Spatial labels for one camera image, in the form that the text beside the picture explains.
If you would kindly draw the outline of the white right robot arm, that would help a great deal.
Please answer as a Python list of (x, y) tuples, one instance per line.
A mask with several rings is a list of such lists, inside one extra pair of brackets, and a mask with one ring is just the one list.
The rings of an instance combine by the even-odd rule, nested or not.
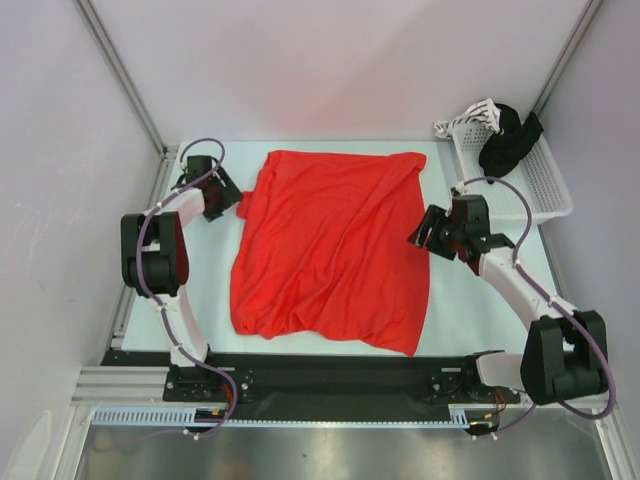
[(520, 260), (518, 244), (492, 232), (482, 196), (457, 196), (448, 210), (428, 206), (409, 241), (466, 264), (501, 295), (527, 331), (520, 354), (477, 355), (476, 367), (461, 376), (469, 399), (484, 401), (497, 386), (523, 391), (537, 405), (615, 395), (602, 316), (579, 310), (535, 280)]

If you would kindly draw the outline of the red tank top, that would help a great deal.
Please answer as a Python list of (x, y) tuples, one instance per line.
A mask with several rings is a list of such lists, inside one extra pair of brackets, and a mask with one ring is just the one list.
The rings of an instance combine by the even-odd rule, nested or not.
[(270, 152), (237, 209), (234, 330), (265, 339), (313, 332), (414, 355), (430, 266), (409, 238), (424, 213), (427, 161), (418, 152)]

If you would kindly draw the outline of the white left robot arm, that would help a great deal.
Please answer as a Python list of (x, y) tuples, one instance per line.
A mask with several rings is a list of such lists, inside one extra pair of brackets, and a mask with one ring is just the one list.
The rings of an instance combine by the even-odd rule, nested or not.
[(185, 385), (202, 400), (219, 392), (221, 376), (204, 365), (210, 347), (188, 298), (190, 262), (184, 230), (198, 218), (208, 222), (220, 218), (242, 198), (220, 159), (194, 155), (186, 159), (177, 184), (165, 199), (120, 220), (123, 281), (146, 299), (159, 317), (171, 363), (196, 366), (189, 371)]

